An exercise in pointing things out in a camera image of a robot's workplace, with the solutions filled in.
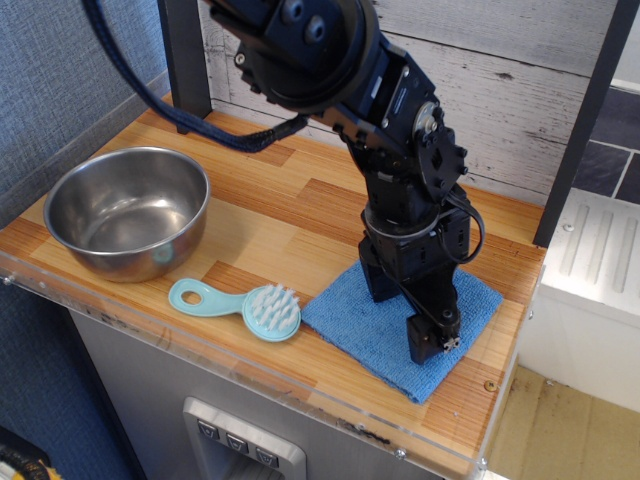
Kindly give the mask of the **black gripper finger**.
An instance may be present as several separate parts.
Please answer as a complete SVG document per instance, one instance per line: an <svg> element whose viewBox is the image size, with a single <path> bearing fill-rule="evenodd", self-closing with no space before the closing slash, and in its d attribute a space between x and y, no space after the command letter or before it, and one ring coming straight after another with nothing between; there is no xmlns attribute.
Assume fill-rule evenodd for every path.
<svg viewBox="0 0 640 480"><path fill-rule="evenodd" d="M407 336L411 360L424 364L439 353L449 353L460 346L459 317L446 319L415 314L407 319Z"/></svg>
<svg viewBox="0 0 640 480"><path fill-rule="evenodd" d="M370 296L375 303L390 300L401 293L396 283L379 265L364 260L360 264Z"/></svg>

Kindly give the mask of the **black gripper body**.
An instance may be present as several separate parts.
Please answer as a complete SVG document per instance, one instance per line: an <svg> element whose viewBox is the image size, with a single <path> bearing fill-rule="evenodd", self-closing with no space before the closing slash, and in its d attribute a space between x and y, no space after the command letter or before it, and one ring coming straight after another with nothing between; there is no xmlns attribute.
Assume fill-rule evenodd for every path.
<svg viewBox="0 0 640 480"><path fill-rule="evenodd" d="M469 254L470 215L447 206L431 223L402 227L366 206L361 218L360 262L379 265L419 315L461 321L453 275Z"/></svg>

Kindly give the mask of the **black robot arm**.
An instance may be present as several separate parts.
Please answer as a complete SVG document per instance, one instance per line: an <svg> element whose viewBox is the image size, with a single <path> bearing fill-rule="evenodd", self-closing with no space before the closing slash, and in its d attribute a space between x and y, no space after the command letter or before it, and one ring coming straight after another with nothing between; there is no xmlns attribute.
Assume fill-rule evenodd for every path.
<svg viewBox="0 0 640 480"><path fill-rule="evenodd" d="M369 1L213 1L238 38L243 80L269 102L331 128L364 177L361 267L372 298L404 296L413 362L460 343L453 284L482 219L459 178L466 150L433 83L382 34Z"/></svg>

